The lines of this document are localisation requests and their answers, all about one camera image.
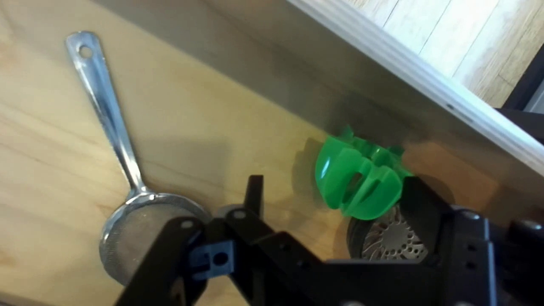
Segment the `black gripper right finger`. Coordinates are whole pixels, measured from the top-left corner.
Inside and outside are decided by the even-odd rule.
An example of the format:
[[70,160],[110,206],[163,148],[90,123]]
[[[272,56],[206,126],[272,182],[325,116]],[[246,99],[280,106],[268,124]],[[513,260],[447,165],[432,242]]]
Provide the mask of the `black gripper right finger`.
[[262,175],[248,177],[243,206],[255,216],[262,216],[262,206],[263,206],[263,177]]

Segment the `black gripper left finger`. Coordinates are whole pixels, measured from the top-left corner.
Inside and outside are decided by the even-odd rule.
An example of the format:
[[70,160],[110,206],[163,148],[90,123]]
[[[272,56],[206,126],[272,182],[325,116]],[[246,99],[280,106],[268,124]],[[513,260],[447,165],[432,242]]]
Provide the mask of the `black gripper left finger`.
[[192,306],[200,291],[190,279],[189,254],[202,232],[194,218],[170,220],[114,306]]

